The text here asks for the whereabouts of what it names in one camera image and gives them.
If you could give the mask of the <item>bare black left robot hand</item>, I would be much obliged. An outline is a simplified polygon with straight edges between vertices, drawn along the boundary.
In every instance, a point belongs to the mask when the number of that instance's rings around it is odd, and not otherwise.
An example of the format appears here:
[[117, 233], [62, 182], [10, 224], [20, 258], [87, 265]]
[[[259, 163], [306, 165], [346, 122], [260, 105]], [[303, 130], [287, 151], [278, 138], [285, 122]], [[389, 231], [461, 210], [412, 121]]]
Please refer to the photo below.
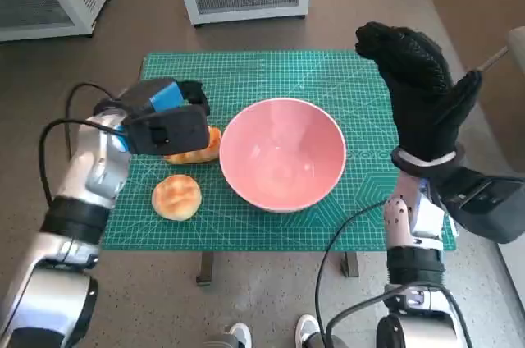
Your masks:
[[176, 80], [172, 77], [141, 80], [122, 92], [116, 100], [135, 115], [164, 112], [185, 103], [200, 106], [210, 114], [203, 83], [197, 80]]

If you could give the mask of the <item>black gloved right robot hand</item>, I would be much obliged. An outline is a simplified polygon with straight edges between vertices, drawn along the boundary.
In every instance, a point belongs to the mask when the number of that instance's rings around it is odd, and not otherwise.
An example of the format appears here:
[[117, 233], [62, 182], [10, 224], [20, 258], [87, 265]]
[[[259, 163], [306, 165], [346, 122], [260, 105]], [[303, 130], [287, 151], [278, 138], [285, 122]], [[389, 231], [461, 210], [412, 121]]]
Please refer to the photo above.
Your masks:
[[375, 62], [389, 90], [399, 147], [426, 163], [454, 152], [482, 73], [469, 71], [453, 81], [441, 47], [410, 28], [370, 21], [355, 35], [355, 51]]

